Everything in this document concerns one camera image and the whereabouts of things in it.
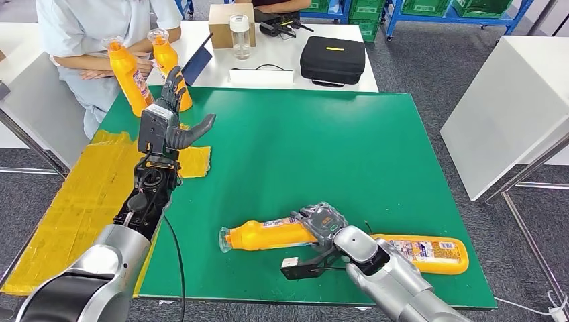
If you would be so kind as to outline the person's right hand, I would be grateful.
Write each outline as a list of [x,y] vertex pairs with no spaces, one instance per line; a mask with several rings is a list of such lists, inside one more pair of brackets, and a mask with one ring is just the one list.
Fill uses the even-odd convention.
[[153,62],[150,60],[150,54],[145,52],[134,52],[136,59],[137,69],[141,72],[144,78],[148,78],[154,67]]

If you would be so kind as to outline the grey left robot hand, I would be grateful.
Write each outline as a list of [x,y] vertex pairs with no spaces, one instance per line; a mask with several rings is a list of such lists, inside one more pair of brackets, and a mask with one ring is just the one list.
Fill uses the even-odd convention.
[[156,101],[157,105],[174,115],[173,124],[169,125],[166,131],[166,143],[169,148],[176,150],[188,148],[193,142],[205,135],[213,127],[217,117],[215,113],[208,113],[199,124],[189,129],[180,127],[179,113],[182,98],[189,93],[181,70],[180,66],[174,66],[171,69],[162,87],[161,96]]

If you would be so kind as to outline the person's left hand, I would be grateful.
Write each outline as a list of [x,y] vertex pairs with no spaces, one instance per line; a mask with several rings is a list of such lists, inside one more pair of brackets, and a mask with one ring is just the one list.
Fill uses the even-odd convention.
[[84,70],[79,73],[83,80],[93,80],[106,77],[113,77],[114,72],[110,70]]

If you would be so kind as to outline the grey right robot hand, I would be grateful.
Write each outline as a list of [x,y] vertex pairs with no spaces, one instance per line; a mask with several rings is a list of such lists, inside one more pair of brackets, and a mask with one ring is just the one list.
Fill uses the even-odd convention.
[[290,215],[316,239],[313,249],[320,253],[330,249],[335,235],[348,226],[346,218],[327,202],[307,205]]

